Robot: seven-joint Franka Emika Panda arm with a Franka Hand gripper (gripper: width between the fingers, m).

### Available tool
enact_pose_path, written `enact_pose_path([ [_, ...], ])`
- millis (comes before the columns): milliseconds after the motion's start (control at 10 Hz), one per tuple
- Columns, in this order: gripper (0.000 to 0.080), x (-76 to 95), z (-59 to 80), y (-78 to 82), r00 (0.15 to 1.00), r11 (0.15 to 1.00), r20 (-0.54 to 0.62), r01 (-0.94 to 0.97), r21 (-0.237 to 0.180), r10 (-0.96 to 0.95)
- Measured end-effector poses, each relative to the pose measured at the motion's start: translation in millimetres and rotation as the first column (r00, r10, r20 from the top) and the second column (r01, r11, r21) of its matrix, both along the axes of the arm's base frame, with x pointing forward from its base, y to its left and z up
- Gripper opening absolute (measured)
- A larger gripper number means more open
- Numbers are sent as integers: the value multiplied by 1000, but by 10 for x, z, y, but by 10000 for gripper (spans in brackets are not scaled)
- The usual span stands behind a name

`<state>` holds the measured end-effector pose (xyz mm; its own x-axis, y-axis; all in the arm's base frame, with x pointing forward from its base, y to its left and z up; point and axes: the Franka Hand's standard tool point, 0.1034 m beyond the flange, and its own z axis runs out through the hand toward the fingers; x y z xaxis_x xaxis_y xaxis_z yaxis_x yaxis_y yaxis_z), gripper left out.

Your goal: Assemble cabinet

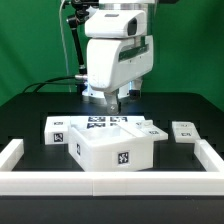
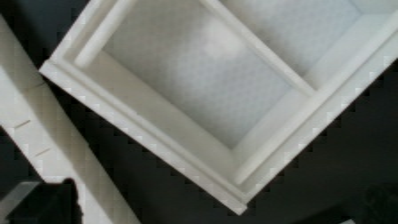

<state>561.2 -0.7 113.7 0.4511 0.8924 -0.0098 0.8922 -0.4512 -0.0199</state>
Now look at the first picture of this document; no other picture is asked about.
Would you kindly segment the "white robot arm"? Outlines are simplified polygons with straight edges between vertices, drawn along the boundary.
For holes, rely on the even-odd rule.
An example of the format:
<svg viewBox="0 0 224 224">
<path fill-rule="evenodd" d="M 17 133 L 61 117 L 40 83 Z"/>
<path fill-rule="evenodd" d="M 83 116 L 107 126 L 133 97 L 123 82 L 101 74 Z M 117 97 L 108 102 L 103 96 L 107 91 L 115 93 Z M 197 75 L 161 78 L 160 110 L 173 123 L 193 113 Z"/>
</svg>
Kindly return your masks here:
<svg viewBox="0 0 224 224">
<path fill-rule="evenodd" d="M 120 112 L 121 96 L 140 92 L 153 68 L 156 6 L 157 0 L 99 0 L 85 23 L 88 92 L 102 96 L 110 114 Z"/>
</svg>

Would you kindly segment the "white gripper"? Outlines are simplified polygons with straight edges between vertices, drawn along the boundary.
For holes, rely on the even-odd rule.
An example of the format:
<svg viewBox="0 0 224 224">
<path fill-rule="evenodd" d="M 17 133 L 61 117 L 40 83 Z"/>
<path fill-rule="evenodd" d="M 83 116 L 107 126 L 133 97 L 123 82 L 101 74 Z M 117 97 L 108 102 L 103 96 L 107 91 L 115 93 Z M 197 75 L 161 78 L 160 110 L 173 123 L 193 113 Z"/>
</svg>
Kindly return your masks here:
<svg viewBox="0 0 224 224">
<path fill-rule="evenodd" d="M 93 90 L 107 92 L 107 112 L 121 111 L 118 88 L 150 72 L 153 67 L 153 37 L 143 37 L 141 46 L 135 38 L 91 39 L 87 45 L 88 83 Z"/>
</svg>

